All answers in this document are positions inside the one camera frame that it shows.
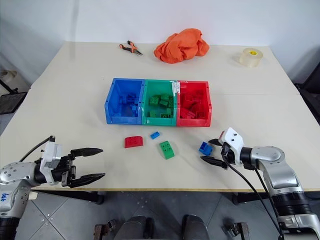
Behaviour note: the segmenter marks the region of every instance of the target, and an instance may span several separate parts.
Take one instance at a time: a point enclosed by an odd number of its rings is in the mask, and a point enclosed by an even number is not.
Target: red bin
[[[176,125],[210,127],[212,105],[207,81],[179,81]]]

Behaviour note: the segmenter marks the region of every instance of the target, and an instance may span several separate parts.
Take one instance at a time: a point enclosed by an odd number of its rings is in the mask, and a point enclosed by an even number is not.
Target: table
[[[244,46],[211,46],[204,57],[167,64],[153,56],[156,44],[138,44],[143,56],[120,50],[117,43],[65,42],[32,85],[0,137],[0,166],[19,160],[49,135],[71,149],[95,147],[104,152],[75,160],[78,177],[106,173],[73,190],[184,190],[249,192],[231,170],[200,159],[202,141],[233,127],[247,147],[276,146],[307,191],[320,190],[320,127],[267,46],[260,65],[236,62]],[[208,81],[211,127],[163,127],[106,124],[104,103],[113,78]],[[151,140],[149,135],[161,136]],[[124,148],[124,138],[140,135],[143,147]],[[175,157],[165,160],[159,143],[170,141]],[[28,158],[41,156],[40,149]],[[239,169],[259,190],[253,171]],[[38,190],[69,190],[42,185]]]

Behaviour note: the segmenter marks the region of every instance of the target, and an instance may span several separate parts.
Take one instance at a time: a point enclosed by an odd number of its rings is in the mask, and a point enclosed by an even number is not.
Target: white wall
[[[0,61],[32,83],[64,40],[161,43],[185,28],[209,44],[270,45],[294,82],[320,61],[319,0],[1,0]]]

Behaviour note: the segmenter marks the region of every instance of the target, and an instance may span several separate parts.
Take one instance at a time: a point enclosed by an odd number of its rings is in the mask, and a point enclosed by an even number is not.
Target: plastic storage bin
[[[179,81],[177,126],[210,127],[212,105],[207,81]]]
[[[175,126],[177,122],[177,81],[145,80],[142,124]]]
[[[114,78],[104,109],[108,124],[142,124],[144,79]]]

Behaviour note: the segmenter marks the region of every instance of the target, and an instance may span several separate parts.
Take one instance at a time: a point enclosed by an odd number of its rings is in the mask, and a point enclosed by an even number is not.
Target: orange handle
[[[125,47],[123,44],[119,44],[119,47],[123,50],[133,53],[133,49],[131,49],[130,47]]]
[[[127,43],[132,47],[132,52],[134,52],[135,50],[138,49],[132,41],[129,41],[129,40],[128,40]]]

